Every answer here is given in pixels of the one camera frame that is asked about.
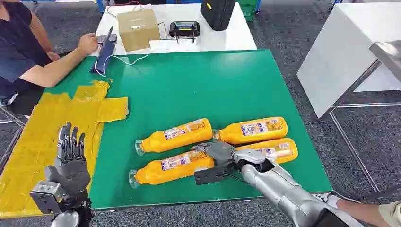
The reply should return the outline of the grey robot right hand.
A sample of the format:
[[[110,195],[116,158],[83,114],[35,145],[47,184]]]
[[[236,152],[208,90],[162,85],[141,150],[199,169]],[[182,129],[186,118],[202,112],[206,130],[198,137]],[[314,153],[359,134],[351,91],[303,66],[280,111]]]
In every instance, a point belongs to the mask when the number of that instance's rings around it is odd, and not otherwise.
[[[219,140],[196,144],[190,148],[190,151],[206,153],[209,157],[214,159],[216,167],[226,166],[228,163],[234,161],[233,155],[235,153],[235,148]]]

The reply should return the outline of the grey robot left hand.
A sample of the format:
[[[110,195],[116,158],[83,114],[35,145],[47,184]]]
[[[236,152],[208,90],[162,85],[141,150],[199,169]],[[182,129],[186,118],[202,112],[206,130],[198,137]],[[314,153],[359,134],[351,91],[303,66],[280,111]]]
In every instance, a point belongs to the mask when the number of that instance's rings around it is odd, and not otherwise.
[[[59,183],[68,195],[76,195],[86,189],[91,177],[84,154],[85,133],[77,136],[78,127],[67,122],[58,132],[57,155],[54,164],[44,168],[46,180]]]

